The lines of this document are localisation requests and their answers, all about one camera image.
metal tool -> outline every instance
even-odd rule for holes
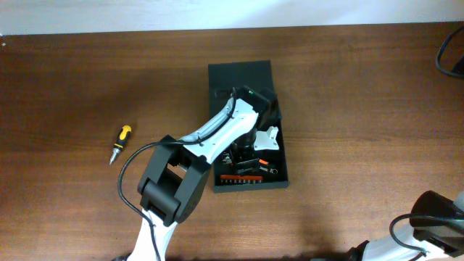
[[[111,165],[117,158],[117,156],[123,151],[124,146],[127,144],[129,137],[131,137],[132,128],[129,125],[124,125],[121,131],[117,135],[116,143],[113,145],[113,153],[109,159]]]

cable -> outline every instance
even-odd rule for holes
[[[394,234],[394,226],[399,221],[405,220],[405,219],[411,219],[411,218],[424,219],[424,220],[433,220],[433,221],[443,221],[443,222],[464,222],[464,219],[460,219],[460,218],[433,217],[433,216],[430,216],[430,215],[422,215],[422,214],[404,214],[404,215],[400,215],[399,217],[393,219],[393,221],[390,223],[390,236],[393,238],[393,240],[397,244],[399,244],[401,247],[419,251],[420,252],[419,255],[424,256],[424,257],[427,256],[428,251],[426,249],[424,249],[423,247],[419,247],[419,246],[411,246],[409,244],[405,244],[405,243],[401,242],[397,238],[397,236]]]
[[[119,193],[119,197],[122,199],[122,201],[126,205],[128,205],[134,212],[139,214],[143,219],[145,219],[148,222],[148,224],[150,226],[150,233],[152,235],[152,244],[153,244],[154,252],[155,252],[156,257],[157,257],[157,261],[161,261],[161,257],[160,257],[160,252],[158,251],[157,243],[156,243],[155,238],[154,238],[154,224],[153,224],[152,220],[148,216],[146,216],[142,211],[140,211],[136,206],[134,206],[132,203],[130,203],[128,201],[128,199],[125,198],[125,196],[123,194],[123,176],[124,176],[124,172],[125,172],[125,170],[127,170],[127,168],[129,167],[129,164],[133,161],[133,159],[135,159],[143,151],[145,151],[147,149],[150,149],[150,148],[152,148],[154,146],[160,146],[160,145],[194,145],[194,144],[200,144],[201,142],[206,141],[207,139],[211,138],[213,135],[215,135],[232,118],[232,114],[233,114],[233,112],[235,110],[235,106],[236,106],[236,102],[237,102],[237,93],[236,93],[235,88],[232,88],[232,94],[233,94],[233,103],[232,103],[231,111],[227,114],[227,118],[216,129],[214,129],[213,132],[206,135],[205,137],[202,137],[202,138],[199,137],[198,140],[196,140],[196,141],[155,141],[155,142],[152,142],[150,144],[147,144],[147,145],[141,147],[140,149],[137,149],[136,152],[134,152],[128,158],[128,160],[123,165],[123,168],[121,169],[121,172],[119,174],[119,178],[117,179],[117,192]]]
[[[448,76],[452,77],[458,77],[458,78],[464,78],[464,74],[461,73],[456,73],[456,72],[450,72],[449,70],[445,70],[441,65],[440,65],[440,59],[442,58],[444,49],[447,47],[448,43],[451,41],[451,39],[459,33],[461,30],[464,30],[464,26],[458,28],[455,32],[451,33],[445,40],[444,43],[442,44],[442,47],[440,47],[440,50],[438,51],[438,54],[436,55],[435,59],[435,65],[438,70],[440,70],[442,73]]]

open box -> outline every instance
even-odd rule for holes
[[[214,117],[224,108],[229,99],[228,96],[219,94],[222,91],[231,90],[232,87],[248,86],[256,92],[267,88],[274,92],[270,61],[208,65],[208,73],[210,80],[210,117]],[[278,127],[276,141],[279,150],[255,152],[255,155],[260,159],[272,162],[278,172],[275,175],[266,177],[262,183],[221,183],[220,175],[231,174],[233,170],[230,166],[223,164],[222,157],[218,157],[212,165],[215,179],[213,191],[215,193],[282,189],[289,185],[281,119],[280,108],[277,108],[276,112],[268,118],[266,124],[259,129],[259,131],[266,131],[270,126]]]

screwdriver handle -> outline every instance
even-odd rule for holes
[[[129,137],[131,137],[132,128],[129,125],[124,125],[121,128],[121,131],[117,135],[116,143],[113,146],[115,149],[123,150],[125,145],[128,142]]]

wooden surface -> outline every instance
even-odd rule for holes
[[[464,82],[434,67],[458,24],[3,37],[0,250],[5,260],[110,260],[141,218],[117,195],[124,161],[208,120],[207,65],[270,59],[287,189],[214,194],[168,256],[345,252],[388,234],[429,189],[464,190]],[[463,53],[455,45],[446,61]],[[108,166],[121,125],[133,138]],[[124,182],[137,203],[151,152]]]

